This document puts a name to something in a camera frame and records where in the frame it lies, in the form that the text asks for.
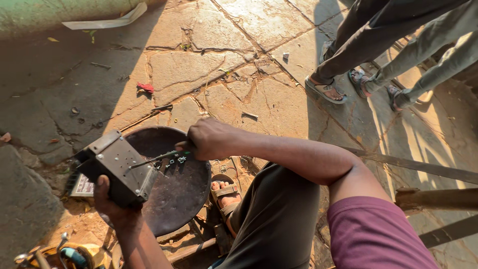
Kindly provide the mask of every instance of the screwdriver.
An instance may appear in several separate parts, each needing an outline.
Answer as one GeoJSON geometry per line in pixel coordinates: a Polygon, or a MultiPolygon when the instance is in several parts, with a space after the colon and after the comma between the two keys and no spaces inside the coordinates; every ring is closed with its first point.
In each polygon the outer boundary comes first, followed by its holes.
{"type": "Polygon", "coordinates": [[[169,153],[166,153],[166,154],[163,154],[163,155],[159,155],[158,157],[155,157],[149,161],[145,161],[145,162],[142,162],[142,163],[139,163],[139,164],[135,164],[135,165],[132,165],[130,167],[128,167],[129,169],[133,169],[133,168],[136,168],[136,167],[140,167],[140,166],[143,166],[145,164],[149,164],[151,162],[154,162],[154,161],[157,161],[157,160],[160,160],[162,158],[166,158],[166,157],[169,157],[169,156],[173,156],[174,154],[178,154],[180,153],[181,151],[177,151],[177,150],[173,150],[169,153]]]}

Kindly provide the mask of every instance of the sandal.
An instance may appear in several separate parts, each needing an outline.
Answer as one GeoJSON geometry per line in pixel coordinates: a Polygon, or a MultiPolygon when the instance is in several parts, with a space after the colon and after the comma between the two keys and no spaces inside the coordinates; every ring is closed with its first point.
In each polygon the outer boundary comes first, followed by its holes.
{"type": "Polygon", "coordinates": [[[212,190],[212,185],[211,185],[212,198],[213,198],[214,203],[216,204],[217,208],[219,209],[219,212],[221,213],[222,219],[225,222],[228,219],[229,215],[234,211],[234,209],[236,209],[237,205],[240,202],[235,202],[235,203],[232,203],[230,205],[225,206],[224,208],[220,208],[219,203],[217,202],[217,200],[221,196],[226,195],[226,194],[235,193],[235,192],[239,193],[238,187],[234,183],[232,178],[230,178],[228,175],[225,175],[225,174],[217,174],[217,175],[213,176],[212,179],[211,179],[211,182],[214,182],[214,181],[217,182],[218,184],[221,181],[229,183],[229,185],[226,186],[225,188],[222,188],[222,189],[219,189],[219,190],[216,190],[216,191],[212,190]]]}
{"type": "Polygon", "coordinates": [[[331,44],[332,44],[332,41],[329,40],[329,41],[325,41],[324,44],[322,45],[322,51],[320,51],[318,65],[321,65],[323,62],[326,61],[326,53],[331,44]]]}
{"type": "Polygon", "coordinates": [[[397,97],[397,95],[399,95],[402,91],[397,89],[395,86],[393,85],[388,85],[387,86],[387,93],[390,97],[390,108],[395,111],[395,112],[402,112],[402,110],[397,110],[395,108],[395,106],[393,105],[394,101],[395,101],[395,97],[397,97]]]}
{"type": "Polygon", "coordinates": [[[332,81],[329,85],[315,85],[307,76],[305,78],[305,86],[311,88],[313,91],[316,93],[322,95],[327,101],[332,102],[334,104],[343,104],[347,101],[347,95],[342,91],[341,88],[337,87],[337,84],[335,83],[335,80],[332,81]],[[326,92],[331,91],[335,88],[338,94],[342,95],[342,99],[340,100],[334,100],[328,96],[325,95],[326,92]]]}
{"type": "Polygon", "coordinates": [[[356,71],[355,69],[351,69],[349,72],[348,72],[348,79],[350,80],[350,82],[352,82],[352,85],[354,85],[354,88],[355,88],[355,92],[362,98],[367,98],[367,96],[365,95],[365,93],[363,93],[362,91],[362,77],[365,75],[365,73],[363,72],[362,69],[360,69],[359,71],[356,71]],[[358,79],[357,79],[357,82],[355,82],[352,78],[352,71],[355,71],[358,73],[358,79]]]}

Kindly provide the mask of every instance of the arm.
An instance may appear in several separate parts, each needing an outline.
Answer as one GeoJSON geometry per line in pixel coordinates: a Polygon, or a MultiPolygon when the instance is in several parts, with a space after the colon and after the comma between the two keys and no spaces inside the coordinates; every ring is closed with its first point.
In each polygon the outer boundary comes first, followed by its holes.
{"type": "Polygon", "coordinates": [[[189,128],[188,142],[177,149],[193,151],[196,159],[253,156],[284,166],[298,175],[330,188],[330,202],[351,196],[390,201],[370,170],[352,153],[311,140],[250,133],[210,117],[189,128]]]}
{"type": "Polygon", "coordinates": [[[120,208],[108,199],[109,179],[100,176],[95,186],[95,208],[115,226],[121,251],[132,269],[173,268],[143,219],[141,209],[120,208]]]}

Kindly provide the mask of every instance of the trousers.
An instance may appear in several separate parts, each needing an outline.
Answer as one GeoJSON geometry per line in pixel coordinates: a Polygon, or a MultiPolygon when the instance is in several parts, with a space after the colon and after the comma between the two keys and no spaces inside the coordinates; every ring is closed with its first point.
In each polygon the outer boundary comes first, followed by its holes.
{"type": "Polygon", "coordinates": [[[405,108],[432,89],[478,60],[478,0],[471,0],[427,23],[390,62],[365,82],[369,93],[386,86],[394,77],[421,63],[443,45],[458,39],[438,64],[428,69],[412,89],[404,89],[395,103],[405,108]]]}
{"type": "Polygon", "coordinates": [[[334,76],[374,60],[398,39],[467,1],[356,0],[311,78],[328,85],[334,76]]]}
{"type": "Polygon", "coordinates": [[[308,269],[320,186],[267,163],[231,213],[237,237],[217,269],[308,269]]]}

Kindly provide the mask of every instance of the shirt sleeve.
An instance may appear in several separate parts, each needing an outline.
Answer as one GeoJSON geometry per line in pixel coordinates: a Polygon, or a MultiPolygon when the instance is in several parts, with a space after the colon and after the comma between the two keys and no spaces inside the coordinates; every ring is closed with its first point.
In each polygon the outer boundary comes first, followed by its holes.
{"type": "Polygon", "coordinates": [[[438,269],[402,210],[383,199],[355,196],[327,212],[330,251],[340,269],[438,269]]]}

